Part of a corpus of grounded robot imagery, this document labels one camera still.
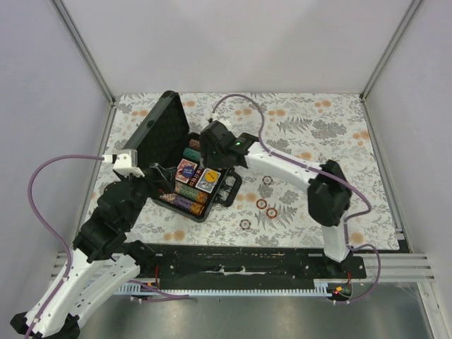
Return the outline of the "orange poker chip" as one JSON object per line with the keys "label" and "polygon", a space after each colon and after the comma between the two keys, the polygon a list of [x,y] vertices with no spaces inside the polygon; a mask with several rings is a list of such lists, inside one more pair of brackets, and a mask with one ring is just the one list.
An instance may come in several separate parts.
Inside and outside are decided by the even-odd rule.
{"label": "orange poker chip", "polygon": [[269,218],[275,218],[275,217],[277,216],[277,211],[276,211],[276,209],[274,209],[274,208],[269,208],[269,209],[266,211],[266,215],[267,215]]}
{"label": "orange poker chip", "polygon": [[258,209],[266,209],[267,205],[268,204],[267,204],[266,200],[264,200],[262,198],[257,200],[257,202],[256,202],[256,206],[257,206]]}

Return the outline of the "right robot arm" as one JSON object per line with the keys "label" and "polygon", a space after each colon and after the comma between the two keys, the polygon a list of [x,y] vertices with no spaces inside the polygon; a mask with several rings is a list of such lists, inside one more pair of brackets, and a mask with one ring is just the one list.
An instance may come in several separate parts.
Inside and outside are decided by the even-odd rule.
{"label": "right robot arm", "polygon": [[302,162],[286,153],[277,153],[249,133],[236,137],[219,121],[212,121],[202,130],[200,144],[206,167],[261,171],[302,190],[307,195],[310,217],[322,228],[325,273],[339,278],[348,271],[350,250],[345,240],[345,217],[352,192],[338,163]]}

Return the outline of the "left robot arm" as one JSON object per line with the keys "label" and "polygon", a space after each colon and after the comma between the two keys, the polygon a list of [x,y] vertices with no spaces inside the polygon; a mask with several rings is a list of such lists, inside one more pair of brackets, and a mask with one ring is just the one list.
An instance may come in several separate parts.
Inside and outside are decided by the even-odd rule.
{"label": "left robot arm", "polygon": [[11,319],[14,330],[25,338],[77,338],[82,322],[124,283],[153,274],[155,252],[141,241],[127,244],[126,236],[149,198],[174,190],[175,172],[154,164],[108,184],[44,296]]}

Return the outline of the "blue playing card deck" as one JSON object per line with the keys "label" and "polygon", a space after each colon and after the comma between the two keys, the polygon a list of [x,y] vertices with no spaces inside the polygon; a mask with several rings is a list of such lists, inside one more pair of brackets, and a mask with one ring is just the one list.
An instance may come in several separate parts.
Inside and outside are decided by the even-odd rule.
{"label": "blue playing card deck", "polygon": [[204,169],[199,180],[197,181],[195,188],[211,194],[220,179],[221,173],[213,169]]}

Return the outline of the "black poker set case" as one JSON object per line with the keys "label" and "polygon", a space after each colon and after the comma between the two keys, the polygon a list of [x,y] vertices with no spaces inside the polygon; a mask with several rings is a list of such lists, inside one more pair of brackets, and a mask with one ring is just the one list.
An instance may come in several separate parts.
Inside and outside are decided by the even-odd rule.
{"label": "black poker set case", "polygon": [[[138,167],[141,170],[150,167],[153,163],[158,163],[164,168],[177,168],[180,161],[186,159],[183,152],[185,148],[189,148],[189,141],[199,140],[199,138],[200,134],[192,132],[189,128],[179,93],[167,91],[159,98],[122,149],[137,150]],[[196,179],[197,183],[206,168],[202,166],[201,159],[195,163],[198,167],[192,178]],[[147,200],[151,199],[162,207],[196,222],[202,222],[207,218],[214,204],[230,207],[242,185],[242,178],[232,167],[209,169],[220,172],[221,176],[213,192],[207,194],[208,200],[202,204],[205,208],[201,215],[193,215],[159,198],[151,198],[144,177],[123,177],[114,170],[121,180],[121,189],[104,206],[115,212],[117,217],[135,222]]]}

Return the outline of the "blue small blind button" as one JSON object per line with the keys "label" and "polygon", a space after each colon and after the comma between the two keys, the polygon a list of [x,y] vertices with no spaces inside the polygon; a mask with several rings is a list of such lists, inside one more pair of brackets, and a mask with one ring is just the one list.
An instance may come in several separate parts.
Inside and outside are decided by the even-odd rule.
{"label": "blue small blind button", "polygon": [[185,166],[180,174],[185,177],[185,178],[192,178],[192,176],[194,176],[195,174],[195,168],[192,166]]}

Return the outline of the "red playing card deck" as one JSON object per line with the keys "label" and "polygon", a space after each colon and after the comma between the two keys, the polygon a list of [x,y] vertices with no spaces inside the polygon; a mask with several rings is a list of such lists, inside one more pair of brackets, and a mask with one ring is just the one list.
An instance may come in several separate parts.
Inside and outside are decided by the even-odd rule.
{"label": "red playing card deck", "polygon": [[187,159],[182,159],[177,166],[175,180],[186,184],[195,175],[198,164]]}

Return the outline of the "yellow big blind button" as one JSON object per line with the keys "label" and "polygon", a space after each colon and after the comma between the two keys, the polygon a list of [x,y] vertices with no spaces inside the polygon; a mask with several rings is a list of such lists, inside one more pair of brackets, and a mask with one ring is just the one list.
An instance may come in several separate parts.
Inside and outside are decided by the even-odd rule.
{"label": "yellow big blind button", "polygon": [[205,179],[207,182],[214,182],[218,178],[218,173],[213,170],[208,170],[205,174]]}

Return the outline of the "ten value chip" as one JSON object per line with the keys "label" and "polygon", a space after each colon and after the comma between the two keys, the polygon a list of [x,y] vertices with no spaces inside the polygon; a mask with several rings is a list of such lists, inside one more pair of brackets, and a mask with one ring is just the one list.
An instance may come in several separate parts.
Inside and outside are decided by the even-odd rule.
{"label": "ten value chip", "polygon": [[269,186],[269,185],[271,185],[273,183],[273,178],[270,177],[270,176],[264,176],[262,178],[262,182],[263,182],[263,184]]}

